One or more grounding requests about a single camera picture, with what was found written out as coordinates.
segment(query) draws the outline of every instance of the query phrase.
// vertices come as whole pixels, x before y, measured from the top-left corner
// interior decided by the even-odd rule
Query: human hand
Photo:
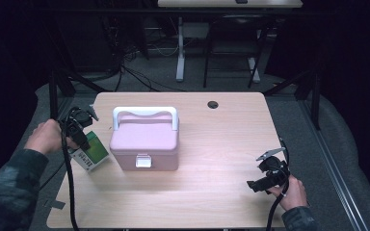
[[[33,134],[26,141],[25,149],[32,149],[42,154],[58,151],[62,148],[62,135],[59,123],[54,119],[48,119],[39,124]],[[70,138],[66,138],[67,146],[77,149],[78,146]]]
[[[300,206],[308,206],[307,203],[307,196],[305,193],[305,188],[303,182],[290,175],[288,178],[289,187],[286,192],[286,196],[280,201],[281,207],[288,211],[290,209],[300,207]],[[283,190],[283,187],[271,187],[267,191],[272,193],[274,196],[279,196]]]

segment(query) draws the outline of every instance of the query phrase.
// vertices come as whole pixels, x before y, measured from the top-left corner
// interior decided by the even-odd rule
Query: white handle
[[[137,116],[152,116],[161,112],[169,112],[172,115],[172,129],[178,130],[178,112],[174,107],[116,107],[113,110],[114,130],[119,129],[119,113],[128,112]]]

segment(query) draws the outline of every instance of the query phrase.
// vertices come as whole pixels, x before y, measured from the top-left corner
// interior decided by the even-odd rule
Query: box latch
[[[148,154],[138,154],[135,167],[151,167],[152,161]]]

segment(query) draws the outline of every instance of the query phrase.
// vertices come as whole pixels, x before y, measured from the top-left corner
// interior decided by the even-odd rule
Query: camouflage sleeve
[[[0,230],[27,230],[38,200],[47,157],[19,150],[0,169]]]
[[[318,231],[320,225],[314,219],[308,207],[296,207],[282,216],[287,231]]]

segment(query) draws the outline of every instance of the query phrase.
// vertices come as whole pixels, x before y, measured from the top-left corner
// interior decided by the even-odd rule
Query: person
[[[70,138],[67,145],[78,146]],[[59,123],[49,119],[26,141],[23,149],[16,151],[0,169],[0,230],[28,230],[38,200],[40,178],[46,168],[47,154],[62,148]],[[282,187],[268,190],[278,196]],[[286,211],[283,221],[288,231],[318,230],[306,200],[303,183],[290,175],[289,189],[280,201]]]
[[[278,197],[282,189],[271,187],[268,191]],[[309,208],[303,182],[293,175],[289,176],[289,188],[279,204],[286,211],[281,218],[287,231],[321,230]]]
[[[67,138],[67,145],[78,146]],[[38,201],[47,154],[62,148],[61,128],[48,119],[0,169],[0,230],[28,230]]]

